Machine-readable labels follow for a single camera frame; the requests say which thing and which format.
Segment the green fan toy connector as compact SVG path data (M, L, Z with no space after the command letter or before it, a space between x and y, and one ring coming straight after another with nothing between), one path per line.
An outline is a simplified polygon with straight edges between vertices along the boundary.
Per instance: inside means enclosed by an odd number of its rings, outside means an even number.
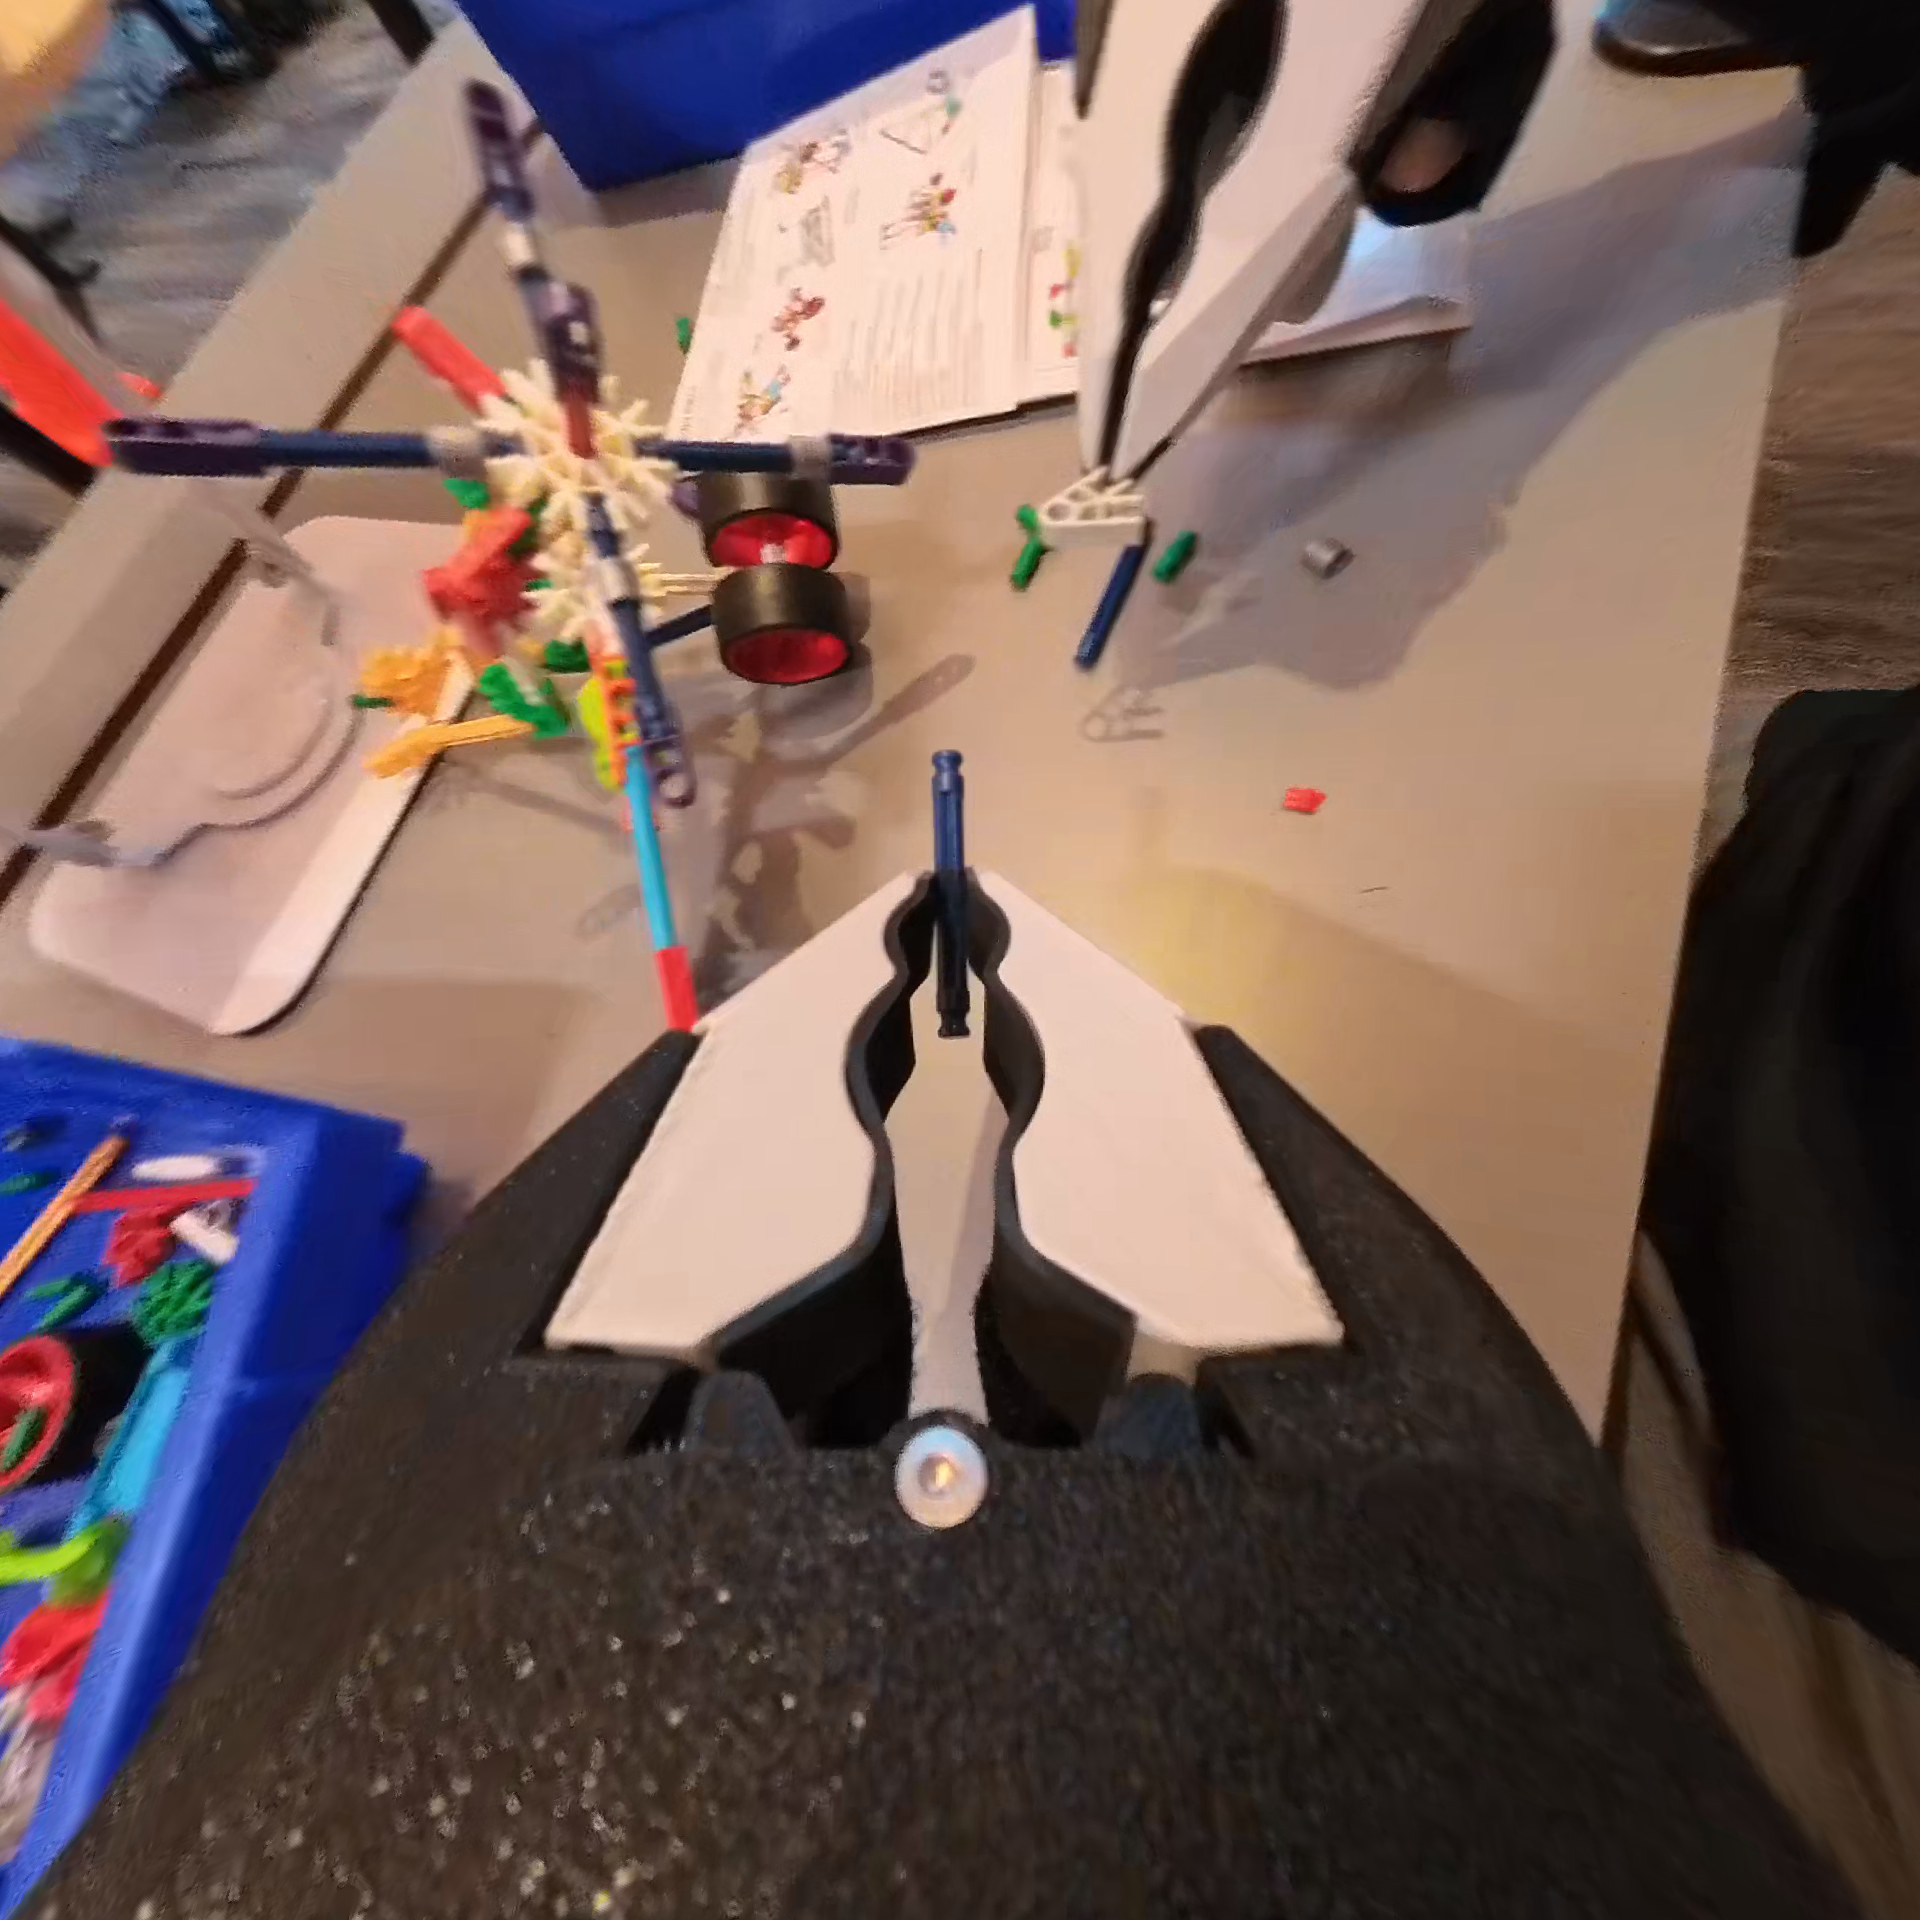
M135 1288L129 1322L158 1352L196 1340L211 1317L223 1270L205 1258L166 1259Z

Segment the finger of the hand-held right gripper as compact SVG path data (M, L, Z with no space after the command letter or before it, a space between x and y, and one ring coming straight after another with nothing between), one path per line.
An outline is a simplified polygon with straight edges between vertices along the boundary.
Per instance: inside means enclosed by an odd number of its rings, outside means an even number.
M1128 420L1141 476L1269 323L1327 298L1360 196L1350 148L1429 4L1214 4L1170 135L1188 222L1152 299Z
M1074 7L1077 417L1086 468L1145 468L1159 440L1131 412L1151 307L1188 228L1173 135L1216 10L1212 1Z

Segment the colourful construction toy model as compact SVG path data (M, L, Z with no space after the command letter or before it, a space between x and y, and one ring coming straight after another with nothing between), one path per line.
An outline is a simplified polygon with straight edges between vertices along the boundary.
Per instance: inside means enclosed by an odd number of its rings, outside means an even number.
M459 423L292 429L141 412L105 417L101 447L122 471L188 481L426 470L469 491L454 549L423 576L426 636L375 646L336 696L347 737L375 719L362 767L377 781L463 749L583 739L594 779L626 803L665 1021L689 1032L701 1001L659 815L694 803L698 773L659 656L708 634L744 683L844 673L856 622L836 572L836 489L904 484L914 449L889 436L757 443L656 429L605 370L591 292L547 258L506 93L471 80L463 112L530 325L529 367L496 370L415 304L391 331L461 401Z

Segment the printed instruction leaflet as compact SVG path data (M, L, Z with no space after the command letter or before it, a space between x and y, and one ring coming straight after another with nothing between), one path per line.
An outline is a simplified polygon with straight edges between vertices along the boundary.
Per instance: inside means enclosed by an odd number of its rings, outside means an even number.
M690 440L917 434L1080 395L1074 55L1032 15L938 99L825 112L740 158L670 412ZM1359 203L1316 310L1247 364L1469 322L1463 239Z

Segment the orange traffic cone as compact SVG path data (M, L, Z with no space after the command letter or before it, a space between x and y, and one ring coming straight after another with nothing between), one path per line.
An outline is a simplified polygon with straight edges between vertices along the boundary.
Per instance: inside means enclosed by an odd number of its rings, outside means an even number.
M60 299L3 292L5 404L91 468L112 462L106 425L150 412L165 389L118 365Z

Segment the lime green toy spool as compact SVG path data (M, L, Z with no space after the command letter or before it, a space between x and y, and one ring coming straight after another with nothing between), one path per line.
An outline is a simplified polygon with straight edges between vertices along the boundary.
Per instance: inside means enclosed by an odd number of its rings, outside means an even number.
M31 1546L3 1531L3 1590L43 1588L46 1603L86 1605L115 1580L132 1522L121 1514L98 1518L53 1543Z

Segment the blue parts bin with tag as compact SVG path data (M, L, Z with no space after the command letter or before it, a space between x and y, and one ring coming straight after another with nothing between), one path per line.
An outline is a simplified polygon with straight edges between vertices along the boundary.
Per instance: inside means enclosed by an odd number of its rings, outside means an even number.
M255 1180L242 1202L74 1214L3 1304L3 1352L129 1323L156 1265L221 1267L200 1347L110 1585L86 1603L3 1590L5 1912L79 1836L156 1713L297 1430L393 1295L426 1166L396 1119L3 1041L5 1253L122 1119L101 1187ZM88 1475L3 1493L29 1546L70 1536Z

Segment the blue bin with papers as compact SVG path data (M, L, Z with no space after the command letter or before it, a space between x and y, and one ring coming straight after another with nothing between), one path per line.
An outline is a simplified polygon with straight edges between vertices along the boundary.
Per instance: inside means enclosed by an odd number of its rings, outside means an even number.
M825 114L941 99L1027 36L1074 50L1073 1L461 1L588 190L729 160Z

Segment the person's right forearm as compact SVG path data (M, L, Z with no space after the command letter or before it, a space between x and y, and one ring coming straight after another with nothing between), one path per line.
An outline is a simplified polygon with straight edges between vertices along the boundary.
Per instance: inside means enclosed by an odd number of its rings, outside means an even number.
M1888 172L1918 174L1918 4L1803 4L1794 28L1813 119L1792 251L1834 248Z

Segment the white fan toy connector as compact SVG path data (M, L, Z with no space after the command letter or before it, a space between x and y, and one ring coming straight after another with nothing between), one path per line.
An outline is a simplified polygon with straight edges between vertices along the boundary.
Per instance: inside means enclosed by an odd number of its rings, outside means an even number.
M1152 520L1139 474L1092 466L1035 508L1035 538L1049 549L1151 543Z

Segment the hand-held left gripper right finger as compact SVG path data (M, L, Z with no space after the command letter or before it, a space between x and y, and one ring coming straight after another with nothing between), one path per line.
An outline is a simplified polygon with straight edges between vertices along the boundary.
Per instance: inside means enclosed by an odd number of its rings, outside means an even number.
M974 876L974 971L1006 1112L987 1294L1020 1376L1339 1345L1185 1008L996 872Z

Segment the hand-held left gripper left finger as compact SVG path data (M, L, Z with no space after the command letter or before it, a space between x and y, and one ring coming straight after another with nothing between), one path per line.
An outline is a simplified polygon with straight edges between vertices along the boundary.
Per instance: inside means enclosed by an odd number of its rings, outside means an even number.
M894 876L701 1020L549 1349L870 1369L910 1332L887 1114L931 886Z

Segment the white stand base board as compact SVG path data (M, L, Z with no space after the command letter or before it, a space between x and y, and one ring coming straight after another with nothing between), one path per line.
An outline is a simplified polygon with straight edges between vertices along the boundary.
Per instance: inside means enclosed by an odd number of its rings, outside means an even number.
M300 566L244 579L91 806L154 861L54 865L26 910L31 949L216 1037L286 1011L424 777L373 757L469 702L471 670L452 662L423 716L357 703L369 665L433 639L424 576L457 541L442 521L294 528Z

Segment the thin red toy rod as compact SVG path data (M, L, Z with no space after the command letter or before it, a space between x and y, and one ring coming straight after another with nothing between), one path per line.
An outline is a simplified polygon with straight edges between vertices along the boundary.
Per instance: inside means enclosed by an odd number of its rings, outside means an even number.
M70 1204L76 1215L86 1214L165 1214L175 1217L190 1208L242 1202L257 1187L246 1176L207 1178L190 1181L149 1181L131 1186L93 1187Z

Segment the yellow toy rod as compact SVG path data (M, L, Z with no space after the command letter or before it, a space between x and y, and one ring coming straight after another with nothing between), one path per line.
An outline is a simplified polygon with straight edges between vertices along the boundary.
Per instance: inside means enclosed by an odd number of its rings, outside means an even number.
M36 1211L32 1222L13 1240L3 1258L3 1298L6 1298L25 1273L46 1251L60 1230L80 1209L84 1197L102 1187L108 1173L121 1163L132 1144L132 1121L122 1119L108 1131L83 1163L65 1180L54 1195Z

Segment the person's right hand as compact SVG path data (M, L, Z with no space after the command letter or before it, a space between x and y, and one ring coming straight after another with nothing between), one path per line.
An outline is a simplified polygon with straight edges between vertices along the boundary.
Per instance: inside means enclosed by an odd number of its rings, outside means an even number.
M1470 137L1464 124L1443 115L1413 115L1380 158L1372 192L1391 199L1441 190L1460 169Z

